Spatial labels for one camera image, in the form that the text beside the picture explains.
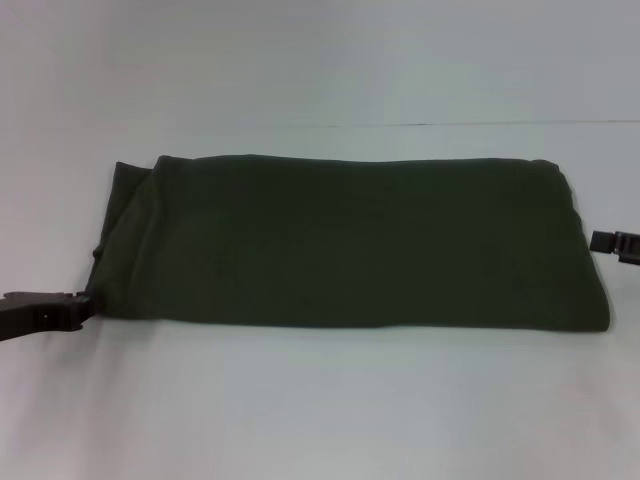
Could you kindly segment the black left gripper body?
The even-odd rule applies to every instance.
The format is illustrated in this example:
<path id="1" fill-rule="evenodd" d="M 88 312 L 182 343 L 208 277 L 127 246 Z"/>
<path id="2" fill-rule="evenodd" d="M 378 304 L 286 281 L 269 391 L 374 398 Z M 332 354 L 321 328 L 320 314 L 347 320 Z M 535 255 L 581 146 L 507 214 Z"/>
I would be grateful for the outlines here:
<path id="1" fill-rule="evenodd" d="M 73 296 L 66 293 L 11 292 L 1 298 L 1 340 L 75 329 Z"/>

